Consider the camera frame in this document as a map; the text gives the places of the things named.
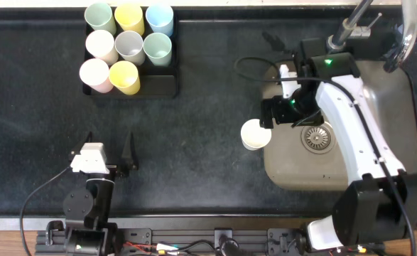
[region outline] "drain strainer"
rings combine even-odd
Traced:
[[[331,134],[332,129],[327,122],[317,127],[306,127],[301,131],[301,142],[307,150],[315,154],[324,154],[336,144]]]

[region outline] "black table surface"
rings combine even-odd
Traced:
[[[68,165],[86,133],[114,155],[130,129],[141,168],[117,180],[111,216],[330,211],[340,192],[279,188],[266,175],[262,151],[243,147],[239,131],[259,118],[261,83],[238,77],[232,66],[246,55],[282,57],[263,32],[294,49],[301,39],[336,32],[341,17],[180,20],[175,99],[93,100],[82,94],[78,75],[85,46],[78,15],[0,20],[0,216],[18,215],[26,196]],[[257,64],[256,74],[267,69]],[[417,113],[417,44],[404,69]],[[61,215],[64,197],[84,183],[81,174],[65,174],[29,203],[28,213]]]

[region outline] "blue cup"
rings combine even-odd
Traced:
[[[146,21],[150,24],[154,33],[163,33],[172,36],[173,33],[173,10],[167,5],[155,5],[147,8]]]

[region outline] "stainless steel sink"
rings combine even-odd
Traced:
[[[385,73],[380,61],[357,61],[357,65],[365,84],[364,96],[386,142],[407,172],[417,173],[417,126],[407,74],[400,68]],[[279,91],[278,86],[266,85],[263,96],[269,98]],[[320,127],[274,126],[272,139],[264,148],[264,162],[276,185],[295,190],[347,187],[344,159],[330,120],[325,121]]]

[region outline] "cup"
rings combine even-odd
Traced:
[[[108,31],[91,32],[85,41],[85,47],[93,57],[105,61],[107,65],[113,65],[118,60],[114,37]]]
[[[109,66],[103,60],[89,59],[79,70],[80,79],[100,93],[110,92],[114,87],[109,80]]]
[[[252,151],[263,148],[271,140],[271,130],[260,127],[259,119],[245,122],[240,134],[244,147]]]
[[[117,32],[112,8],[106,3],[96,3],[85,9],[85,20],[94,30],[105,30],[114,35]]]
[[[115,48],[117,52],[127,61],[135,65],[142,65],[145,61],[145,52],[143,51],[143,39],[135,31],[125,31],[120,33],[115,39]]]
[[[155,33],[163,33],[172,36],[173,33],[173,10],[168,5],[155,5],[147,8],[146,21]]]
[[[172,61],[172,41],[163,33],[152,33],[143,41],[143,50],[156,66],[168,66]]]
[[[145,32],[143,11],[138,4],[121,4],[115,10],[115,19],[124,31],[135,31],[139,35]]]
[[[129,61],[119,61],[110,68],[110,82],[125,95],[134,95],[140,90],[139,72]]]

